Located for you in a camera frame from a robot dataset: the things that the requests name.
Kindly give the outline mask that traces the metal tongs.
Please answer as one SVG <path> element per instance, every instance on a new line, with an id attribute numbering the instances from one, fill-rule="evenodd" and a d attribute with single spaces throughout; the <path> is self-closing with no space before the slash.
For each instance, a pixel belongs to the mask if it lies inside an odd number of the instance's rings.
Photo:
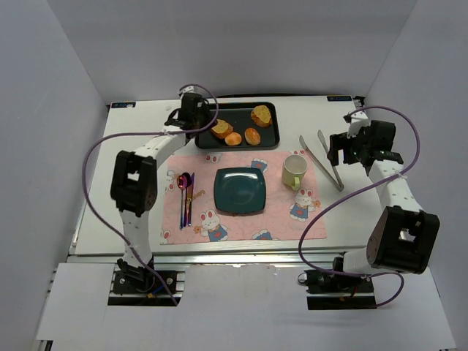
<path id="1" fill-rule="evenodd" d="M 322 156 L 320 156 L 308 145 L 303 135 L 298 136 L 299 143 L 301 144 L 306 154 L 313 161 L 313 163 L 318 167 L 326 179 L 335 187 L 335 189 L 338 192 L 342 192 L 344 190 L 343 180 L 341 179 L 336 166 L 329 165 L 328 160 L 326 159 L 326 156 L 329 152 L 329 147 L 325 140 L 325 136 L 320 129 L 317 132 L 317 139 L 320 142 L 322 150 L 325 152 Z"/>

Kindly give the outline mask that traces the glazed oval bun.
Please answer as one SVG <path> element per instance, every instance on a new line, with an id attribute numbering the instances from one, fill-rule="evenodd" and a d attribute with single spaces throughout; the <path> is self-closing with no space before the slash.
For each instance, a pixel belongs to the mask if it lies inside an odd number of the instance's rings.
<path id="1" fill-rule="evenodd" d="M 260 134 L 255 128 L 247 128 L 244 132 L 244 138 L 251 146 L 258 146 L 261 142 Z"/>

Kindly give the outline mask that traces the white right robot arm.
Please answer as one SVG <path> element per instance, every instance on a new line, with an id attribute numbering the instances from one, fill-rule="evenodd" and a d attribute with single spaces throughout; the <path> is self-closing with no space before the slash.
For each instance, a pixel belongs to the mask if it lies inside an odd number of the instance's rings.
<path id="1" fill-rule="evenodd" d="M 382 215 L 366 248 L 347 252 L 337 268 L 351 274 L 380 271 L 421 274 L 425 271 L 439 231 L 438 216 L 423 210 L 404 177 L 404 161 L 392 150 L 396 126 L 348 113 L 347 132 L 330 136 L 327 158 L 333 166 L 362 164 L 377 188 Z"/>

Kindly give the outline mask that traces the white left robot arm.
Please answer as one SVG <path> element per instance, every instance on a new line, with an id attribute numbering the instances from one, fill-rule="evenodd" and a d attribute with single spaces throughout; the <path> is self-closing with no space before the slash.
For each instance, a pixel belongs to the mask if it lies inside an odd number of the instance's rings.
<path id="1" fill-rule="evenodd" d="M 165 122 L 167 134 L 149 140 L 134 151 L 117 154 L 110 196 L 121 216 L 126 239 L 124 256 L 118 261 L 122 271 L 139 274 L 152 266 L 149 211 L 158 193 L 157 170 L 213 118 L 208 102 L 201 95 L 186 92 L 181 96 L 181 107 Z"/>

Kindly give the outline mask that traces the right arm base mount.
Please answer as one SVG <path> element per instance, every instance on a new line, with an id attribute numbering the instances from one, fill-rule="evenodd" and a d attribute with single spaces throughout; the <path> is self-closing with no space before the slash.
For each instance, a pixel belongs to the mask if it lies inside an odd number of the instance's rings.
<path id="1" fill-rule="evenodd" d="M 371 281 L 307 270 L 298 275 L 298 284 L 306 288 L 309 311 L 376 309 Z"/>

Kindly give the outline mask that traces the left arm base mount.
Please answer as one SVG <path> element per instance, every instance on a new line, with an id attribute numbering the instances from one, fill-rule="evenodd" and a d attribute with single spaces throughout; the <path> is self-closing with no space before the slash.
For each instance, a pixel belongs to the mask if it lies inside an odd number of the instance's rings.
<path id="1" fill-rule="evenodd" d="M 180 273 L 158 271 L 164 283 L 144 267 L 117 261 L 108 296 L 108 306 L 175 307 L 181 300 Z"/>

